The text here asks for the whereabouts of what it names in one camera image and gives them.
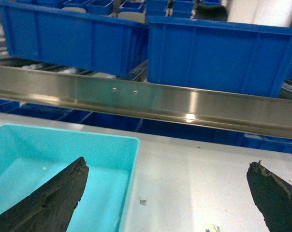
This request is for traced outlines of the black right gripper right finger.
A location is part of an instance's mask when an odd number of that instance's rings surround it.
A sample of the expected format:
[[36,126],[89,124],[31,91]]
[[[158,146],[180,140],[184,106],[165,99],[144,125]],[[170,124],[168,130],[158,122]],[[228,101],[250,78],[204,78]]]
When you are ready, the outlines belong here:
[[247,182],[270,232],[292,232],[292,185],[260,162],[249,164]]

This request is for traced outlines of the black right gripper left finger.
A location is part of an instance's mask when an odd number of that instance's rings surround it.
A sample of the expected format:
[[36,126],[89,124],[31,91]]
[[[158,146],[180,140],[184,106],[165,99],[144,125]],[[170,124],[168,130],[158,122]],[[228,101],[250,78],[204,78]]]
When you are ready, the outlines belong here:
[[89,168],[79,157],[0,214],[0,232],[65,232],[80,202]]

